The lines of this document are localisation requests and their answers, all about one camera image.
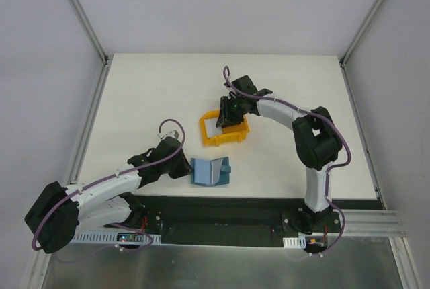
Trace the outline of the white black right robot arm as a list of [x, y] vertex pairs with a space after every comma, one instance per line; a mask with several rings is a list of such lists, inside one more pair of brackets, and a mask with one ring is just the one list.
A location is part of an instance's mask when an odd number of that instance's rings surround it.
[[327, 172], [343, 148], [339, 132], [325, 107], [305, 110], [279, 99], [268, 90], [258, 90], [249, 76], [242, 76], [224, 86], [229, 95], [220, 98], [216, 127], [227, 128], [244, 122], [246, 114], [263, 116], [289, 128], [294, 135], [296, 153], [306, 167], [306, 195], [309, 209], [302, 223], [309, 231], [318, 231], [327, 222], [323, 212], [329, 207]]

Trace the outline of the blue leather card holder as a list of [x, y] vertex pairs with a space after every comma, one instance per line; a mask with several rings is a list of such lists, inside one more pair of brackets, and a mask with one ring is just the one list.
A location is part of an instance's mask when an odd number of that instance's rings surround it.
[[230, 183], [231, 166], [229, 157], [217, 159], [191, 158], [191, 185], [218, 187]]

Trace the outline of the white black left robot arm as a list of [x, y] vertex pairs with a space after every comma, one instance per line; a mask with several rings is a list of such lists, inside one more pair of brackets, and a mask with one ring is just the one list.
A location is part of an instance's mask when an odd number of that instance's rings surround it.
[[32, 249], [55, 253], [75, 235], [101, 226], [144, 230], [148, 211], [133, 191], [167, 174], [178, 179], [192, 172], [183, 143], [167, 136], [156, 147], [135, 155], [108, 176], [96, 181], [62, 186], [48, 184], [24, 221], [33, 234]]

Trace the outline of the yellow plastic bin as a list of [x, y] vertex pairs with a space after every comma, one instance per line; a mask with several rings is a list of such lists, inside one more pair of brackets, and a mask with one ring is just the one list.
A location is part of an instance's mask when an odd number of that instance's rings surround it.
[[202, 143], [204, 146], [220, 146], [221, 144], [231, 143], [231, 142], [242, 142], [246, 139], [247, 134], [250, 132], [250, 128], [246, 117], [244, 116], [244, 121], [235, 126], [229, 126], [222, 128], [223, 134], [208, 138], [206, 134], [204, 120], [207, 118], [217, 118], [218, 119], [219, 110], [212, 110], [206, 112], [199, 119], [199, 127], [202, 137]]

